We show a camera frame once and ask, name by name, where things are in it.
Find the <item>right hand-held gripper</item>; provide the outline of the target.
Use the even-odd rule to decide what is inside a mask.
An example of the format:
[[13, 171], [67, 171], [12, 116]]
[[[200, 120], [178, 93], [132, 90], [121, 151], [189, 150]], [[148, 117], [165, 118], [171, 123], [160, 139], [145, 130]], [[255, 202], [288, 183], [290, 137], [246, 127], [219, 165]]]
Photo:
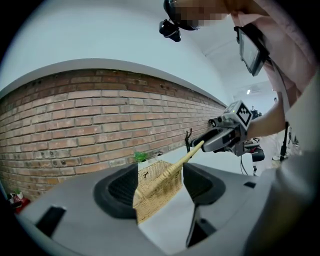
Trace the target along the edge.
[[247, 140], [247, 130], [252, 121], [250, 109], [238, 100], [230, 104], [222, 115], [212, 119], [211, 129], [191, 141], [195, 147], [201, 141], [203, 152], [231, 152], [236, 156], [245, 153], [244, 142]]

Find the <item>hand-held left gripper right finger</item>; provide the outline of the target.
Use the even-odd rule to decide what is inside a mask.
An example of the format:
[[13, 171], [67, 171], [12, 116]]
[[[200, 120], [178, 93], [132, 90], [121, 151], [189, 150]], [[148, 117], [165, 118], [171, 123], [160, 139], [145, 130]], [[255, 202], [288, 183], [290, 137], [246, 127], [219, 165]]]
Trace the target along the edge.
[[179, 256], [245, 256], [247, 240], [267, 201], [273, 172], [236, 174], [196, 163], [184, 164], [195, 217], [208, 236]]

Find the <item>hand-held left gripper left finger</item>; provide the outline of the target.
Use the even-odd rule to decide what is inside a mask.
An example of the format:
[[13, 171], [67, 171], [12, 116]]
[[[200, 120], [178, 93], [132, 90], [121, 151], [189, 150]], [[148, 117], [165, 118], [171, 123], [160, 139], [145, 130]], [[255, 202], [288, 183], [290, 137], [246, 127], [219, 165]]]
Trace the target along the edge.
[[[94, 200], [94, 187], [119, 166], [76, 175], [29, 204], [17, 219], [45, 251], [55, 256], [166, 256], [140, 231], [134, 219], [114, 218]], [[36, 224], [51, 207], [65, 210], [51, 237]]]

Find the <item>woven wicker organizer basket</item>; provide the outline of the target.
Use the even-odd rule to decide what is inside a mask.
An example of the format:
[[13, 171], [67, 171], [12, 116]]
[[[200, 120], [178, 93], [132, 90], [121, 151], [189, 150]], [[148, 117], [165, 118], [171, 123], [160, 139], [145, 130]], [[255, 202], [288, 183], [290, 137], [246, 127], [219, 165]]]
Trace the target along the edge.
[[138, 171], [138, 185], [132, 203], [138, 225], [154, 216], [181, 190], [183, 165], [204, 143], [204, 140], [200, 141], [175, 163], [159, 160]]

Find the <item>person's right forearm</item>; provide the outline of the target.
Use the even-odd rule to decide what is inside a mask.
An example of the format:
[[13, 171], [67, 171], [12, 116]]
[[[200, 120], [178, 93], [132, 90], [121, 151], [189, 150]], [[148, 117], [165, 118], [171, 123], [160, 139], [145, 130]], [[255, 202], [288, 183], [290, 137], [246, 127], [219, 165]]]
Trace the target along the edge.
[[279, 100], [264, 115], [250, 122], [247, 129], [247, 139], [267, 137], [278, 134], [286, 127], [283, 99]]

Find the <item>red box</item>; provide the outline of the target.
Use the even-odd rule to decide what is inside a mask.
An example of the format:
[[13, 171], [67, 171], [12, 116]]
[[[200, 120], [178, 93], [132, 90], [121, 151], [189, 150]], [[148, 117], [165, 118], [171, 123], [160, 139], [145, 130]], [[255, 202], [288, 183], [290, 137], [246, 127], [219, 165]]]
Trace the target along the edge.
[[7, 194], [7, 200], [10, 207], [14, 210], [16, 214], [19, 214], [31, 201], [26, 198], [22, 192]]

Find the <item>green potted plant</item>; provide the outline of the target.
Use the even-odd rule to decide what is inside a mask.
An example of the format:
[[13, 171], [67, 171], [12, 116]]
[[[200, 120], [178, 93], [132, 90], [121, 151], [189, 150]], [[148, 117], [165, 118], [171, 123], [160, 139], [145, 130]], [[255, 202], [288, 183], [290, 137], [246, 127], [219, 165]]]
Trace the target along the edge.
[[148, 154], [146, 152], [135, 151], [134, 160], [138, 164], [138, 171], [141, 171], [149, 166]]

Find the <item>black wrist-mounted screen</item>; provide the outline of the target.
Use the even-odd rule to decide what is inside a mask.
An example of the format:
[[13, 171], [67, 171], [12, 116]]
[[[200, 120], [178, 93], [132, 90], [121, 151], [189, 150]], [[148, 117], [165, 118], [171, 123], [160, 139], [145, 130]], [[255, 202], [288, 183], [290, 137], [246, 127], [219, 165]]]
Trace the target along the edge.
[[235, 26], [236, 41], [239, 44], [240, 60], [245, 63], [248, 72], [256, 77], [265, 62], [271, 62], [264, 44], [263, 33], [253, 24]]

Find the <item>person's pink shirt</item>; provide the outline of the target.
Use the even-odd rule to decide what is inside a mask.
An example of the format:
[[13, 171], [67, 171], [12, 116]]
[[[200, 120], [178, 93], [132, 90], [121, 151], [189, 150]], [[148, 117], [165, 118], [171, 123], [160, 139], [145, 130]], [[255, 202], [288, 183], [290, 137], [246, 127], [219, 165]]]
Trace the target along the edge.
[[226, 0], [236, 26], [256, 26], [278, 66], [293, 105], [314, 77], [318, 63], [307, 39], [275, 0]]

